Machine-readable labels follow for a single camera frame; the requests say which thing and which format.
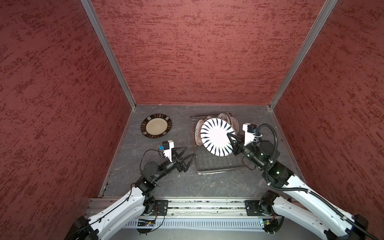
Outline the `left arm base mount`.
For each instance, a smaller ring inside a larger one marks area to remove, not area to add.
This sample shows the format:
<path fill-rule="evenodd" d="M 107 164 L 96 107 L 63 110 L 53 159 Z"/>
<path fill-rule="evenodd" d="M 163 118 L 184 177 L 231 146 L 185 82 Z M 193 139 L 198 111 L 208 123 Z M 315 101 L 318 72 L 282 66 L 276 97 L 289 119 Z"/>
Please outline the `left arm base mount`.
<path fill-rule="evenodd" d="M 144 201 L 144 216 L 156 216 L 159 213 L 167 215 L 169 206 L 169 200 L 156 199 L 155 197 L 150 197 Z"/>

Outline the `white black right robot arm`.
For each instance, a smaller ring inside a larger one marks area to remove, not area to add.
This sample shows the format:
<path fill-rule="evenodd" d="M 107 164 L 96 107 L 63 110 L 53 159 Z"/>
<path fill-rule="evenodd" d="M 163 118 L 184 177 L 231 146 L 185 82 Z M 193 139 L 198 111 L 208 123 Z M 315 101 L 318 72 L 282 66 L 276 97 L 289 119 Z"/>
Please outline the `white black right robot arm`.
<path fill-rule="evenodd" d="M 227 138 L 233 153 L 243 155 L 261 170 L 271 188 L 259 202 L 261 213 L 290 219 L 322 240 L 377 239 L 368 232 L 366 218 L 332 204 L 277 161 L 276 134 L 273 143 L 260 140 L 257 132 L 244 137 L 228 133 Z"/>

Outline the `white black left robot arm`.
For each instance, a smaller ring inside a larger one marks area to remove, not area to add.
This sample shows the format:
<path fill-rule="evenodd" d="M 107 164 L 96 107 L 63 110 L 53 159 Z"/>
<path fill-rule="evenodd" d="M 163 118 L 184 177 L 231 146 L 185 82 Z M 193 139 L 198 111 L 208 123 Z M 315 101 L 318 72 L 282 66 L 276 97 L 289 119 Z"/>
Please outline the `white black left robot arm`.
<path fill-rule="evenodd" d="M 101 212 L 85 218 L 79 217 L 72 224 L 66 240 L 109 240 L 125 224 L 143 214 L 148 215 L 155 206 L 154 190 L 158 181 L 174 170 L 187 172 L 196 158 L 184 155 L 187 147 L 164 150 L 165 161 L 158 164 L 147 162 L 141 169 L 140 178 L 131 184 L 131 190 Z"/>

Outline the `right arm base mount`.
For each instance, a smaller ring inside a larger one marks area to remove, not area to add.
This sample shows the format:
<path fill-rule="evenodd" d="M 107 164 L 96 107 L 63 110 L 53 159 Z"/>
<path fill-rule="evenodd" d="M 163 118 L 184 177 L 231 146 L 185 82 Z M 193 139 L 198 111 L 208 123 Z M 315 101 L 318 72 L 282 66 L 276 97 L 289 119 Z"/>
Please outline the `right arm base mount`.
<path fill-rule="evenodd" d="M 260 200 L 245 200 L 245 209 L 247 216 L 274 216 L 276 213 L 273 210 L 274 201 L 280 197 L 279 194 L 273 191 L 267 191 Z"/>

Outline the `black white sunburst plate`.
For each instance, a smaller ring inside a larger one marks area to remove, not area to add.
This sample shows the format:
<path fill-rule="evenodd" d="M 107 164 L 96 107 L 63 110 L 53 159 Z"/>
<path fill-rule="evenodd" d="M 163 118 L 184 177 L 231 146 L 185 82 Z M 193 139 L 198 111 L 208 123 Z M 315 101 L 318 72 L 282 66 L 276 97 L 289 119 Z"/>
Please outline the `black white sunburst plate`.
<path fill-rule="evenodd" d="M 201 129 L 203 146 L 217 157 L 226 157 L 233 153 L 227 133 L 236 134 L 234 128 L 219 118 L 211 118 L 204 122 Z"/>

